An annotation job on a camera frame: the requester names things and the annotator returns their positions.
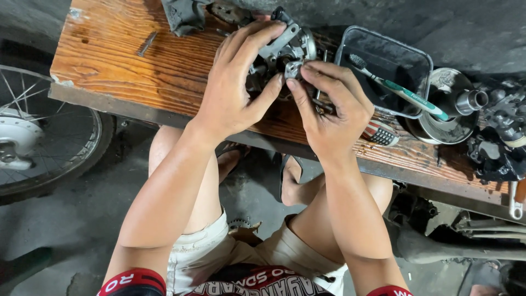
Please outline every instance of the carburetor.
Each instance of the carburetor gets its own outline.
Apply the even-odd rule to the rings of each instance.
[[[316,43],[309,28],[300,27],[281,6],[272,12],[270,19],[286,23],[287,28],[259,50],[247,76],[248,92],[261,92],[270,78],[280,72],[294,73],[297,77],[303,60],[316,59]]]

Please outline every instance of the tire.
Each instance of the tire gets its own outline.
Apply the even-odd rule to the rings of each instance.
[[[13,45],[11,42],[8,50],[6,50],[5,47],[0,48],[0,64],[22,68],[49,76],[49,68],[51,65],[51,61],[49,61],[49,55],[40,54],[38,50],[34,48],[28,48],[27,46],[22,46],[22,48],[23,50],[13,50]],[[116,119],[114,116],[99,111],[95,112],[100,117],[101,122],[100,141],[97,143],[97,146],[94,148],[91,155],[83,163],[60,176],[59,178],[42,185],[32,187],[27,191],[0,195],[0,205],[7,205],[33,197],[49,195],[62,183],[80,177],[92,166],[94,166],[108,149],[116,130]]]

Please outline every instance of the shorts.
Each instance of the shorts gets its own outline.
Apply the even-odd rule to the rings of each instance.
[[[287,227],[294,216],[286,216],[281,228],[256,247],[236,241],[228,234],[224,210],[221,217],[203,230],[181,235],[168,259],[167,295],[192,292],[221,268],[242,262],[282,265],[336,296],[343,295],[343,273],[347,265],[325,258],[297,237]]]

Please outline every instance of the green toothbrush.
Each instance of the green toothbrush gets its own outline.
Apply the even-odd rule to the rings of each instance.
[[[383,87],[389,89],[390,91],[394,92],[395,94],[402,97],[404,100],[408,101],[409,103],[415,105],[416,107],[425,110],[431,114],[433,114],[436,118],[446,121],[449,119],[449,116],[444,113],[440,108],[436,107],[432,103],[422,99],[417,94],[413,93],[412,91],[394,83],[390,80],[382,79],[371,72],[369,72],[367,67],[367,62],[363,60],[363,58],[357,56],[356,54],[349,55],[349,60],[351,61],[351,64],[361,73],[365,74],[365,76],[371,78],[376,83],[382,85]]]

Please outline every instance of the left hand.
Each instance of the left hand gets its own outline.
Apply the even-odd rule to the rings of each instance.
[[[203,102],[192,120],[207,136],[220,142],[260,121],[284,84],[274,76],[254,100],[245,89],[250,65],[258,51],[285,30],[282,22],[253,22],[228,36],[217,50],[208,75]]]

